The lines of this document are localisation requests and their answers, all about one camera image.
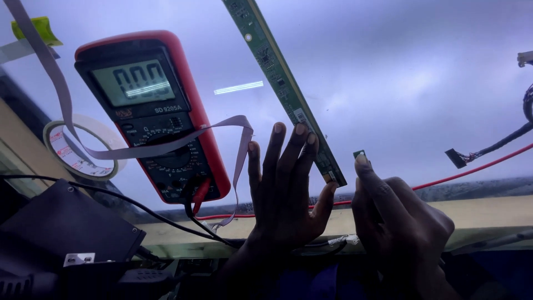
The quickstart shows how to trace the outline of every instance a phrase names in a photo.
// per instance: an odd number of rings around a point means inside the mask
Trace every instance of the multimeter rotary dial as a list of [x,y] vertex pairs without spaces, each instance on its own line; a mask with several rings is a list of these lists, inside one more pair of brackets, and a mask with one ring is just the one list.
[[[171,133],[157,133],[148,138],[146,145],[159,145],[164,143],[170,143],[178,140],[181,135]],[[152,158],[154,163],[160,165],[163,168],[179,169],[185,167],[191,159],[191,152],[189,146],[185,145],[172,152],[168,152],[163,155],[155,156]]]

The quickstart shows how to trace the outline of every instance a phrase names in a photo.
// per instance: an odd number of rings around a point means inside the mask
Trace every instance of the digital multimeter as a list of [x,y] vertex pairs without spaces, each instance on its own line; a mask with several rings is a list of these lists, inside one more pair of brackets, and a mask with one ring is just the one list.
[[[75,67],[129,147],[177,140],[209,125],[178,37],[166,30],[104,38],[76,50]],[[193,176],[211,180],[205,201],[230,190],[211,129],[167,154],[138,159],[166,203],[184,203]]]

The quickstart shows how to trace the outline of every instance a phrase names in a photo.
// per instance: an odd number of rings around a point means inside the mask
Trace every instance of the yellow tape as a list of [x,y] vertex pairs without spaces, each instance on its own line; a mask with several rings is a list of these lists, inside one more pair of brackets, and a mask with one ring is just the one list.
[[[48,19],[48,17],[33,18],[31,22],[37,29],[37,32],[39,33],[46,45],[63,46],[63,43],[61,43],[61,41],[58,40],[58,38],[55,37],[55,35],[52,33],[52,29],[50,28],[50,20]],[[13,29],[13,34],[18,40],[26,38],[20,30],[17,22],[11,21],[11,29]]]

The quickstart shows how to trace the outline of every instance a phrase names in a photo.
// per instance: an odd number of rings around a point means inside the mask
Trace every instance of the roll of tape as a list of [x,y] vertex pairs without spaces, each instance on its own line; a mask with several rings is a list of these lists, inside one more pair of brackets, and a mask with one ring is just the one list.
[[[127,148],[122,137],[109,127],[88,116],[73,114],[74,127],[80,128],[97,138],[107,150]],[[114,160],[112,168],[99,167],[76,153],[65,139],[63,120],[48,123],[43,130],[46,148],[63,164],[67,170],[92,180],[108,180],[113,178],[126,166],[127,160]]]

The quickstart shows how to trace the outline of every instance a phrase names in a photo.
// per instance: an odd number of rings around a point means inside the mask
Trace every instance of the white connector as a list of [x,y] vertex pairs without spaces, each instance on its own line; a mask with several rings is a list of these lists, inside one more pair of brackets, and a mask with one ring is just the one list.
[[523,68],[526,63],[533,64],[533,51],[518,53],[518,66]]

